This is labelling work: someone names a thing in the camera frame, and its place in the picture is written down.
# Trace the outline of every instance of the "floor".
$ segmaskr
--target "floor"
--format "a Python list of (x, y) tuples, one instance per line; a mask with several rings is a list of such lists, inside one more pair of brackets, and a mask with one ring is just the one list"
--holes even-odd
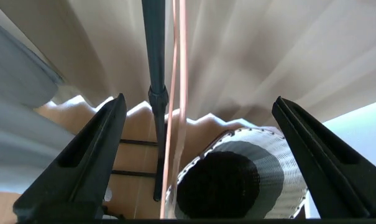
[[(74, 134), (78, 133), (95, 114), (94, 110), (85, 102), (58, 106), (48, 104), (36, 109), (36, 112)], [(188, 124), (185, 150), (180, 167), (183, 168), (194, 157), (203, 152), (206, 146), (223, 131), (243, 126), (239, 122), (221, 124), (217, 118), (211, 116), (200, 119), (195, 124)], [(174, 116), (172, 128), (172, 136), (174, 137), (177, 128), (178, 120)], [(154, 120), (150, 108), (143, 106), (127, 117), (121, 138), (156, 141)], [(173, 158), (175, 140), (175, 138), (172, 138), (170, 158)], [(155, 147), (130, 144), (119, 145), (114, 161), (114, 169), (118, 170), (155, 172), (156, 165), (157, 150)], [(155, 202), (152, 199), (154, 183), (154, 179), (147, 177), (112, 175), (109, 181), (112, 199), (106, 205), (113, 213), (123, 214), (126, 218), (159, 218), (160, 202)], [(15, 220), (11, 208), (17, 196), (17, 194), (0, 193), (0, 223)]]

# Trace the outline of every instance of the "wooden floor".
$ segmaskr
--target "wooden floor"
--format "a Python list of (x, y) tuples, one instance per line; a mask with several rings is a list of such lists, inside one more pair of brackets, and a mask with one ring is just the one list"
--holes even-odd
[[(45, 105), (36, 110), (42, 116), (63, 126), (69, 132), (76, 134), (93, 117), (94, 110), (85, 102), (75, 105)], [(177, 117), (173, 117), (172, 136), (176, 136), (178, 128)], [(208, 117), (196, 124), (189, 124), (186, 133), (186, 143), (181, 167), (187, 165), (194, 157), (203, 152), (205, 147), (226, 129), (237, 129), (243, 124), (233, 123), (221, 125), (216, 119)], [(153, 114), (147, 106), (141, 107), (130, 114), (124, 124), (123, 139), (156, 141)], [(173, 158), (175, 138), (172, 138), (170, 158)], [(156, 172), (157, 148), (120, 144), (114, 161), (114, 169), (140, 172)], [(153, 198), (154, 179), (147, 177), (131, 177), (112, 175), (109, 186), (112, 190), (112, 199), (106, 205), (110, 211), (121, 213), (126, 218), (159, 218), (160, 202)], [(15, 216), (11, 212), (12, 204), (17, 194), (0, 193), (0, 223), (12, 223)]]

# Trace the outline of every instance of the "beige curtain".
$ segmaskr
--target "beige curtain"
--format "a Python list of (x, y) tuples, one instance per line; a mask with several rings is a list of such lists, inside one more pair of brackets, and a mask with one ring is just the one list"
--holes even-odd
[[(376, 0), (187, 4), (189, 118), (213, 113), (273, 125), (270, 110), (279, 95), (321, 121), (376, 102)], [(119, 92), (129, 108), (147, 100), (140, 1), (0, 0), (2, 13), (64, 78), (58, 103), (82, 94), (96, 106)], [(169, 2), (165, 22), (169, 89)]]

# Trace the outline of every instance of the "black fabric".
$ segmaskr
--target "black fabric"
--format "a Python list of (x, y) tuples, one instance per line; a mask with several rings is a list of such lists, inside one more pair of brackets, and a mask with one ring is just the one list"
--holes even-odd
[(233, 152), (213, 152), (184, 176), (177, 204), (190, 218), (243, 218), (258, 194), (252, 161)]

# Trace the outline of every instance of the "white basket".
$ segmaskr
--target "white basket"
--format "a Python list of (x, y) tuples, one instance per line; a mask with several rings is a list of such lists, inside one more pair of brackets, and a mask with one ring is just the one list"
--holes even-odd
[[(223, 136), (204, 156), (212, 152), (231, 151), (250, 159), (260, 176), (260, 192), (244, 218), (295, 218), (303, 206), (307, 187), (284, 137), (273, 132), (242, 128)], [(178, 184), (200, 160), (196, 157), (178, 175)], [(166, 193), (166, 206), (171, 189)], [(175, 216), (189, 219), (175, 205)]]

